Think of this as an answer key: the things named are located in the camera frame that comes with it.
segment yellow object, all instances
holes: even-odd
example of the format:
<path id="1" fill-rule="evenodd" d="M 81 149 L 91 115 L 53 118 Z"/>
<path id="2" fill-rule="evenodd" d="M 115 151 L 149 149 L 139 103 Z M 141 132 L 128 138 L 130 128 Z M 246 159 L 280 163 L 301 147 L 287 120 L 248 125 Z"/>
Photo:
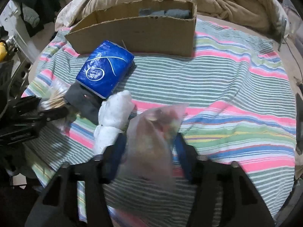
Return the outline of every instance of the yellow object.
<path id="1" fill-rule="evenodd" d="M 6 47 L 4 43 L 0 43 L 0 62 L 4 60 L 7 55 Z"/>

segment plastic wrapper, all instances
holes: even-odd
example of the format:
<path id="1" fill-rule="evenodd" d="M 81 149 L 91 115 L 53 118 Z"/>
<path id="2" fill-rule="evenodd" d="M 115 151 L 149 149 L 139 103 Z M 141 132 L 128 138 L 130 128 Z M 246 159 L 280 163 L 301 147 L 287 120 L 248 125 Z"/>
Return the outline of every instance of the plastic wrapper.
<path id="1" fill-rule="evenodd" d="M 149 109 L 127 129 L 127 172 L 165 189 L 174 185 L 172 148 L 188 104 Z"/>
<path id="2" fill-rule="evenodd" d="M 69 89 L 68 85 L 59 79 L 52 81 L 44 98 L 38 105 L 38 111 L 48 110 L 52 108 L 62 107 L 66 104 L 64 95 Z M 51 123 L 61 131 L 65 131 L 69 127 L 69 117 L 53 120 Z"/>
<path id="3" fill-rule="evenodd" d="M 108 98 L 132 65 L 134 55 L 110 41 L 104 41 L 88 57 L 76 81 L 99 97 Z"/>

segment cotton swab bundle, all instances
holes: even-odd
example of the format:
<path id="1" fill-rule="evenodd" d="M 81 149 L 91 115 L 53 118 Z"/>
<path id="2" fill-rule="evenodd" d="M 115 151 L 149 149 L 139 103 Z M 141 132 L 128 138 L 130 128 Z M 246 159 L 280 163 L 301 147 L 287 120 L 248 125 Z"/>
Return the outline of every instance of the cotton swab bundle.
<path id="1" fill-rule="evenodd" d="M 41 109 L 48 110 L 64 106 L 66 104 L 64 95 L 67 90 L 68 87 L 64 83 L 55 81 L 51 87 L 51 95 L 49 99 L 40 103 Z"/>

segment striped towel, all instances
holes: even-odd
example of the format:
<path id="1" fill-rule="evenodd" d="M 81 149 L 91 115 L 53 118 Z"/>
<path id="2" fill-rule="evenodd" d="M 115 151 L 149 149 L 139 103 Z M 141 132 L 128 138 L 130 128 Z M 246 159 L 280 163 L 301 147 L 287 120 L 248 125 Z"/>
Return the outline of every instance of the striped towel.
<path id="1" fill-rule="evenodd" d="M 64 38 L 68 32 L 58 32 L 45 48 L 24 96 L 44 96 L 55 78 L 67 84 L 75 81 L 88 55 L 73 50 Z M 131 92 L 133 115 L 189 103 L 180 128 L 187 143 L 213 161 L 238 161 L 274 216 L 293 186 L 296 144 L 295 99 L 282 62 L 270 41 L 213 22 L 197 20 L 195 41 L 193 58 L 135 54 L 136 68 L 116 91 Z M 39 138 L 26 142 L 28 161 L 44 185 L 62 162 L 76 164 L 92 157 L 94 129 L 78 116 L 68 132 L 48 124 Z M 195 186 L 184 179 L 176 154 L 173 158 L 172 191 L 122 176 L 104 186 L 116 224 L 186 225 Z M 85 219 L 83 188 L 79 183 L 80 217 Z M 220 204 L 219 196 L 214 225 L 220 219 Z"/>

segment cardboard box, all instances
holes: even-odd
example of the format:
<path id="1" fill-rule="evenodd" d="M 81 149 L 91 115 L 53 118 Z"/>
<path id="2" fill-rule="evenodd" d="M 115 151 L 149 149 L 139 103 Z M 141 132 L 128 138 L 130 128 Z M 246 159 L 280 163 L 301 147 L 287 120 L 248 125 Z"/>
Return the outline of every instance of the cardboard box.
<path id="1" fill-rule="evenodd" d="M 191 19 L 139 17 L 139 10 L 146 8 L 190 10 Z M 89 54 L 104 40 L 109 40 L 120 46 L 124 46 L 124 42 L 130 52 L 191 57 L 196 18 L 197 7 L 189 1 L 140 0 L 94 11 L 65 37 L 79 54 Z"/>

